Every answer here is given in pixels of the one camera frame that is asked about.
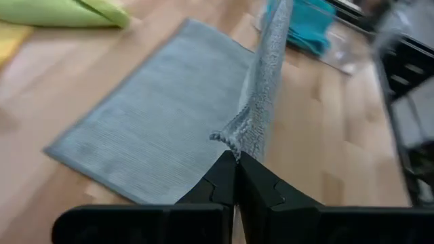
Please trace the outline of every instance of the green cloth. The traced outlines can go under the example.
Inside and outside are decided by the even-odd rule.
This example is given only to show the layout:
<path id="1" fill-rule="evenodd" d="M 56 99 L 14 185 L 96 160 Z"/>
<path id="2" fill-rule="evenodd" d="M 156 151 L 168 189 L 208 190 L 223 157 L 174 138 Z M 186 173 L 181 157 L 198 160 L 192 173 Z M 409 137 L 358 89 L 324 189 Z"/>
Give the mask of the green cloth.
<path id="1" fill-rule="evenodd" d="M 130 19 L 105 0 L 0 0 L 0 20 L 57 27 L 118 26 Z"/>

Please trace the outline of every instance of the blue towel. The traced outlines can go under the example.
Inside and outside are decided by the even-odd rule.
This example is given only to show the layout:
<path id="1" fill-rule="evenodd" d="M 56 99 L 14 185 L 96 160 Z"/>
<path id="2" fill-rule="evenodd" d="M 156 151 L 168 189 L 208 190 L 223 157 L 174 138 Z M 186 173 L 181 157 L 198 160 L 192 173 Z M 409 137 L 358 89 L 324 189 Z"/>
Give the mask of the blue towel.
<path id="1" fill-rule="evenodd" d="M 272 9 L 274 2 L 269 0 L 268 9 Z M 287 40 L 321 56 L 330 46 L 326 31 L 333 23 L 334 14 L 335 9 L 324 0 L 294 0 Z"/>

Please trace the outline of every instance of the hardwood floor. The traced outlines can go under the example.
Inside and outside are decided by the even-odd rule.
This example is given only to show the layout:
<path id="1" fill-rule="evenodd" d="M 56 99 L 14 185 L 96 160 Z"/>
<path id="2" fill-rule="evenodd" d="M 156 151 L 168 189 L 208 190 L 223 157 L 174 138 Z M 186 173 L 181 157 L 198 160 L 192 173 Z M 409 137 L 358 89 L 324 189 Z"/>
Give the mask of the hardwood floor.
<path id="1" fill-rule="evenodd" d="M 0 243 L 49 243 L 54 220 L 76 205 L 130 204 L 41 150 L 186 17 L 250 49 L 258 40 L 253 0 L 118 1 L 135 17 L 130 29 L 40 28 L 0 71 Z M 351 79 L 294 50 L 285 60 L 265 165 L 326 205 L 407 206 L 369 59 Z"/>

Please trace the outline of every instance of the wooden floor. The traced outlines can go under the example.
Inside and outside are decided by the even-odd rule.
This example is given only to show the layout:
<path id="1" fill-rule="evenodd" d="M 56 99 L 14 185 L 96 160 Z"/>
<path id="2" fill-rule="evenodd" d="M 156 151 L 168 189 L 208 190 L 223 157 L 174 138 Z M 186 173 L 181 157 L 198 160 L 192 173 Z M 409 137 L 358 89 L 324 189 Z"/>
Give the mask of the wooden floor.
<path id="1" fill-rule="evenodd" d="M 86 203 L 130 204 L 41 150 L 161 45 L 186 17 L 247 48 L 253 0 L 118 0 L 129 30 L 39 29 L 0 71 L 0 243 L 49 243 Z M 406 206 L 375 68 L 347 79 L 287 49 L 266 166 L 326 205 Z"/>

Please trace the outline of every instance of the yellow cloth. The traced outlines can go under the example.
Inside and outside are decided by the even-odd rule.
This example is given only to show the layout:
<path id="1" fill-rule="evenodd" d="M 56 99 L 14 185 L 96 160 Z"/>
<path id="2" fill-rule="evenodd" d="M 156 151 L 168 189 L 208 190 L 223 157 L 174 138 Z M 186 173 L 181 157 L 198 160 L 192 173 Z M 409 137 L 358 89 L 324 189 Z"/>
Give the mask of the yellow cloth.
<path id="1" fill-rule="evenodd" d="M 0 68 L 33 32 L 33 27 L 0 21 Z"/>
<path id="2" fill-rule="evenodd" d="M 32 33 L 31 26 L 125 28 L 129 22 L 127 13 L 106 0 L 0 0 L 0 67 Z"/>

